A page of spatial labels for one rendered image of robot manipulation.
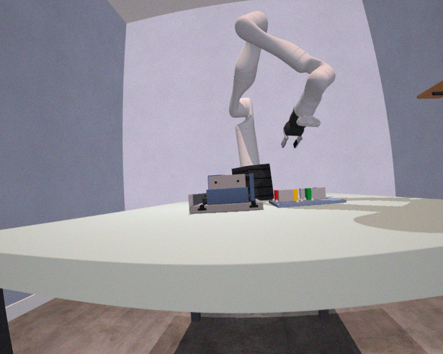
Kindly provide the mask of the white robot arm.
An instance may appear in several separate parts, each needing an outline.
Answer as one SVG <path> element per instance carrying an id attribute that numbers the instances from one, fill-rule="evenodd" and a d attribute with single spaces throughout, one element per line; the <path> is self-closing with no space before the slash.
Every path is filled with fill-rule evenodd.
<path id="1" fill-rule="evenodd" d="M 335 80 L 335 72 L 330 65 L 288 41 L 267 34 L 267 30 L 268 20 L 260 11 L 243 15 L 235 22 L 237 35 L 246 41 L 236 61 L 229 104 L 231 117 L 246 117 L 244 122 L 235 126 L 241 167 L 260 164 L 252 102 L 241 96 L 255 81 L 261 49 L 278 57 L 298 73 L 310 74 L 299 99 L 306 109 L 315 110 L 322 94 Z"/>

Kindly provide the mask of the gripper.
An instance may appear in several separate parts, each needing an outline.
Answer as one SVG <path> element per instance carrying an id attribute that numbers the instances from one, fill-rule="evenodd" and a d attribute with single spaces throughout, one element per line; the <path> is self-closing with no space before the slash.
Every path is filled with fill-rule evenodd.
<path id="1" fill-rule="evenodd" d="M 290 115 L 289 121 L 284 126 L 283 132 L 285 137 L 281 143 L 282 148 L 285 146 L 288 140 L 288 135 L 298 136 L 293 144 L 294 148 L 296 148 L 299 142 L 302 140 L 302 133 L 304 132 L 304 128 L 306 126 L 319 127 L 321 124 L 320 120 L 313 116 L 315 110 L 306 109 L 299 101 L 296 103 Z"/>

